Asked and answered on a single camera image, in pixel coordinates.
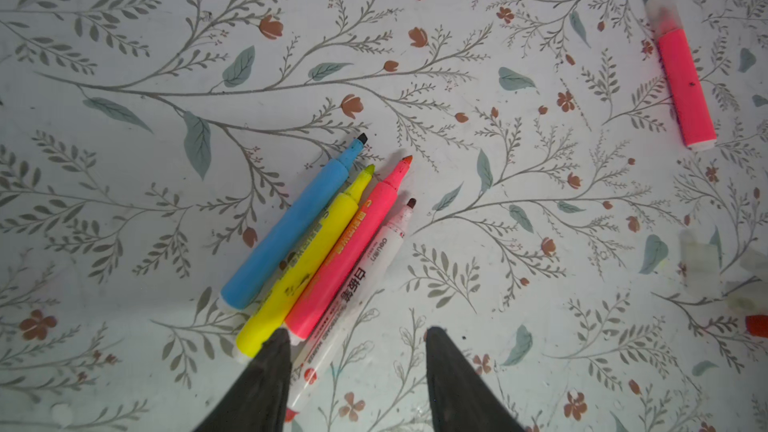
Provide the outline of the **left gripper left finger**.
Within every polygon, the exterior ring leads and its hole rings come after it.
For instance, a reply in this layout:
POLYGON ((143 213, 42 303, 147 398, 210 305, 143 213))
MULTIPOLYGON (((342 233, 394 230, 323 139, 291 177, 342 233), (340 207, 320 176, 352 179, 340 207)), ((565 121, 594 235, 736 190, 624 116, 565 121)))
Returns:
POLYGON ((280 432, 291 375, 291 344, 277 329, 194 432, 280 432))

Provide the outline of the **red marker cap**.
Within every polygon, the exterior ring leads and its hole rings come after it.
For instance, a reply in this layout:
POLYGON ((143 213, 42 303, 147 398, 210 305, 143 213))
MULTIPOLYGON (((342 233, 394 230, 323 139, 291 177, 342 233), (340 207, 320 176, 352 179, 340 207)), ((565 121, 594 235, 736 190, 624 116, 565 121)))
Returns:
POLYGON ((750 315, 745 318, 745 328, 751 336, 768 338, 768 316, 750 315))

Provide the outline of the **white whiteboard marker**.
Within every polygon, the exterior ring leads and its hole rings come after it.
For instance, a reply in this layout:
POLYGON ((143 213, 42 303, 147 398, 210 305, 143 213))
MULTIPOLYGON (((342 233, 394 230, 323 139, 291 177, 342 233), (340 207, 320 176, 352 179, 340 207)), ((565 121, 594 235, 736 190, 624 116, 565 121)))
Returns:
POLYGON ((353 328, 378 282, 386 275, 405 241, 417 200, 410 198, 399 212, 384 224, 340 291, 321 317, 318 326, 305 341, 294 360, 294 370, 286 406, 285 421, 298 415, 316 389, 316 382, 331 363, 334 354, 353 328))

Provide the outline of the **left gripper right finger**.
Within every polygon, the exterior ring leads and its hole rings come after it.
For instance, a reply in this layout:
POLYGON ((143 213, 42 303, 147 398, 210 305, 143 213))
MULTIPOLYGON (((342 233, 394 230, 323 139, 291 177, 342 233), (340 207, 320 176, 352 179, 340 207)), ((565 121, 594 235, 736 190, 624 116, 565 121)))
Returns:
POLYGON ((434 431, 524 431, 444 329, 429 328, 425 345, 426 383, 434 431))

